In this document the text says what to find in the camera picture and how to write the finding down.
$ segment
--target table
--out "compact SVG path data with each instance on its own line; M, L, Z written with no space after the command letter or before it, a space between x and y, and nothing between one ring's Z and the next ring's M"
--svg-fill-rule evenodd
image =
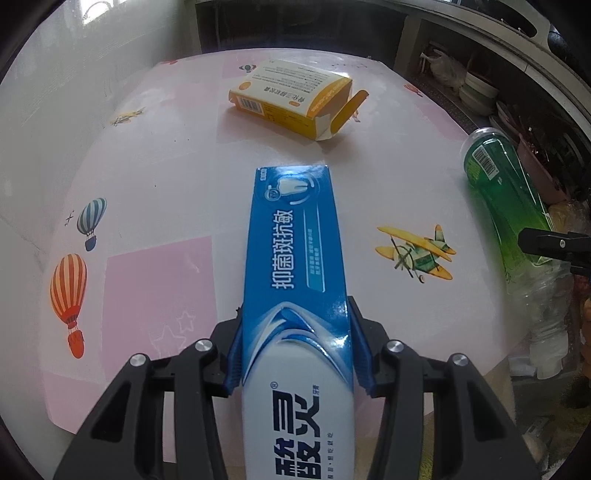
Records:
M308 140L228 102L230 87L267 58L349 75L354 91L365 89L369 98L334 138ZM177 354L208 336L216 322L235 316L260 166L327 164L348 294L364 316L381 321L392 338L422 355L447 359L462 351L489 371L524 331L505 311L494 230L459 157L465 138L444 110L370 59L260 49L156 65L87 152L55 228L39 334L51 420L75 432L132 354ZM376 250L392 246L390 236L378 230L384 225L428 238L440 225L456 254L451 262L438 262L448 272L443 277L452 279L395 269ZM56 285L53 266L68 255L76 262L73 276L65 264ZM66 297L70 304L80 300L84 282L76 326L84 351L78 359L73 353L79 346L70 349L67 341L75 329L56 313ZM239 395L216 399L228 465L243 462L240 411ZM167 401L169 460L171 415ZM379 415L380 403L356 391L357 435L377 436Z

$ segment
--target hot air balloon print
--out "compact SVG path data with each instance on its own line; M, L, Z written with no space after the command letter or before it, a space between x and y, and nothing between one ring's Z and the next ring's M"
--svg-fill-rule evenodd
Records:
M77 254L68 254L57 264L49 289L53 311L68 327L72 355L84 355L84 337L78 329L78 314L86 291L86 264Z
M86 235L84 246L90 252L96 245L95 228L103 218L107 208L107 201L104 198L97 198L84 207L78 217L78 231Z

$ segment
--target blue striped hot air balloon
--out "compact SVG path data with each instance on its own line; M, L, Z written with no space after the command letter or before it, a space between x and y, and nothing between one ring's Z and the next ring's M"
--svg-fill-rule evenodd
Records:
M78 217L76 226L80 233L86 235L84 246L87 252L90 252L96 245L95 228L99 224L100 219L103 218L106 208L107 201L103 198L98 198L86 205Z

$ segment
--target orange striped hot air balloon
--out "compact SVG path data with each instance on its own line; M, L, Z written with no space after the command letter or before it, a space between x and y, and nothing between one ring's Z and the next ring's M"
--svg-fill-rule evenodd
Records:
M86 291L86 264L77 254L68 254L57 264L49 295L53 311L68 327L72 355L84 355L84 337L78 329L78 314Z

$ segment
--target metal screw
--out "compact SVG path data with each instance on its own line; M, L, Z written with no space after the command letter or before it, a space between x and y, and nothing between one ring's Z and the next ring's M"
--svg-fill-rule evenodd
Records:
M141 353L136 353L129 359L129 363L132 367L141 367L144 363L146 363L146 356Z
M400 340L390 340L386 344L386 348L392 353L400 353L404 350L404 344Z
M202 338L195 343L195 350L199 352L209 352L213 348L213 343L209 338Z
M459 367L465 367L468 364L468 357L463 353L456 353L452 357L452 362L454 362Z

